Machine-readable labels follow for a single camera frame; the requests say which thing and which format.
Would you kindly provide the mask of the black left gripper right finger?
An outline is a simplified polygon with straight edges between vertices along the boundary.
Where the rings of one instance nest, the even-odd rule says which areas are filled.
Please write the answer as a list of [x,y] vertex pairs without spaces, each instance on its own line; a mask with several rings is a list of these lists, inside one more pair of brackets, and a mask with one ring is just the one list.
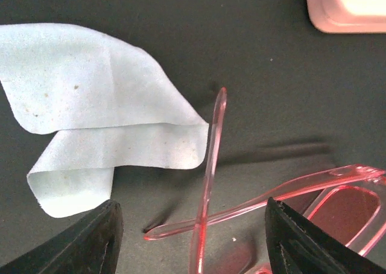
[[265,208],[265,233],[273,273],[385,273],[272,197]]

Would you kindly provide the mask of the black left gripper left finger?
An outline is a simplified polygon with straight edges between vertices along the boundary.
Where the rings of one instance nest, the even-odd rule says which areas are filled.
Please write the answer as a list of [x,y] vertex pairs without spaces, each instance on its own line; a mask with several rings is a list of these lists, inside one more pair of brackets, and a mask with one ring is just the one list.
[[120,204],[107,200],[1,273],[115,273],[123,231]]

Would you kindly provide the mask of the red frame sunglasses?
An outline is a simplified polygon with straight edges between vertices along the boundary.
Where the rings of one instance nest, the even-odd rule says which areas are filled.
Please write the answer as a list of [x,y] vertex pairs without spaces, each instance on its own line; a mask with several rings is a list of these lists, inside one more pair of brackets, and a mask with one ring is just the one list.
[[[368,252],[385,234],[385,171],[378,168],[358,164],[330,168],[289,180],[234,208],[212,215],[208,213],[226,102],[226,90],[221,89],[214,107],[203,192],[196,218],[157,226],[144,238],[150,241],[192,232],[188,271],[202,273],[207,227],[255,209],[265,209],[272,197],[367,258]],[[273,273],[270,260],[255,266],[251,272]]]

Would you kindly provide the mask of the pink glasses case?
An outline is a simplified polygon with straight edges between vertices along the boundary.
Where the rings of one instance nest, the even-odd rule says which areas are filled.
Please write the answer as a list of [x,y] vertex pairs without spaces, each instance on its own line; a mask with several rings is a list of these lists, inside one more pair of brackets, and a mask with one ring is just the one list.
[[385,33],[385,0],[306,0],[309,18],[324,33]]

